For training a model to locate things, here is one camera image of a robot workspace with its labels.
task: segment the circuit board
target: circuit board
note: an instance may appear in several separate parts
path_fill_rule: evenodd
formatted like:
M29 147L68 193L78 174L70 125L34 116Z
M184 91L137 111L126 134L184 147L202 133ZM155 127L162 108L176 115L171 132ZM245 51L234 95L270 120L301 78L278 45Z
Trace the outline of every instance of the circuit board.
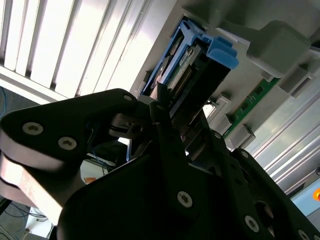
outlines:
M229 116L232 125L224 133L223 137L227 137L233 129L247 116L247 114L260 102L260 100L273 88L280 78L274 78L270 82L263 79L258 86L246 97L240 107Z

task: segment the blue cable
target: blue cable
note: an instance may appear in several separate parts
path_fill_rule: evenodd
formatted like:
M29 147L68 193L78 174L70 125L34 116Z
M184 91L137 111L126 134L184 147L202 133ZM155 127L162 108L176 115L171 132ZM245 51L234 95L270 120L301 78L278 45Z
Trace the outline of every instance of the blue cable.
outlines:
M4 97L4 106L3 106L2 112L0 113L0 118L5 114L7 109L7 95L3 87L1 87L1 90L3 92L3 97Z
M95 150L92 150L92 153L93 153L93 156L95 157L95 159L96 159L100 164L106 165L106 163L105 163L104 161L101 161L101 160L97 157Z

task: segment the orange object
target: orange object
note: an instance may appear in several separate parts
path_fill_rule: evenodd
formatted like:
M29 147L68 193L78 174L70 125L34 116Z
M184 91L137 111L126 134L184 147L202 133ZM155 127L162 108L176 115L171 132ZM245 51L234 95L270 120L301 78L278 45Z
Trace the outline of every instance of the orange object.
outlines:
M320 188L314 191L313 198L317 201L320 201Z
M86 184L90 184L92 182L94 182L95 180L97 180L95 177L85 177L84 181Z

